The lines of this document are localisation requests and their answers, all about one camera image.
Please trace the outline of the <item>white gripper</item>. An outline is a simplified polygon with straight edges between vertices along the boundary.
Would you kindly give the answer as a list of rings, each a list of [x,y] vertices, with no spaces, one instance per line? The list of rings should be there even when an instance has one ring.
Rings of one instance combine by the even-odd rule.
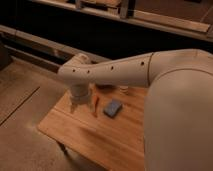
[[[74,102],[88,102],[91,97],[91,90],[88,84],[77,84],[70,86],[71,99]],[[71,101],[70,112],[73,113],[76,109],[76,104]],[[87,104],[91,111],[95,110],[94,100],[90,100]]]

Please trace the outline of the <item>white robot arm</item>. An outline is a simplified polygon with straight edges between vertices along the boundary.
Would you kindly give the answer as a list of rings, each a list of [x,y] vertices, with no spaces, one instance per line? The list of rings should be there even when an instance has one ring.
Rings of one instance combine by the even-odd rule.
[[[151,52],[92,64],[77,54],[58,74],[71,99],[88,100],[90,83],[141,86],[145,171],[213,171],[213,54],[200,49]]]

